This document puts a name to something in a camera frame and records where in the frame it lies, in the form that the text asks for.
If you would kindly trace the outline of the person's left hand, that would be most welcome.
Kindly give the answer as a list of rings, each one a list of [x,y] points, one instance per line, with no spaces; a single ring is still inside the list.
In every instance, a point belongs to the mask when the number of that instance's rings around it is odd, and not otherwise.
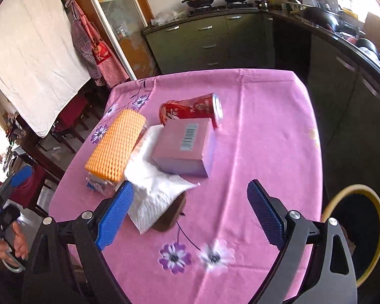
[[[22,232],[22,229],[17,221],[12,223],[12,229],[14,233],[14,241],[13,247],[15,249],[15,256],[21,257],[22,259],[27,259],[29,251],[28,251],[28,243],[27,239]],[[5,260],[12,267],[18,267],[18,263],[14,261],[7,253],[9,250],[9,245],[4,241],[0,241],[0,258]]]

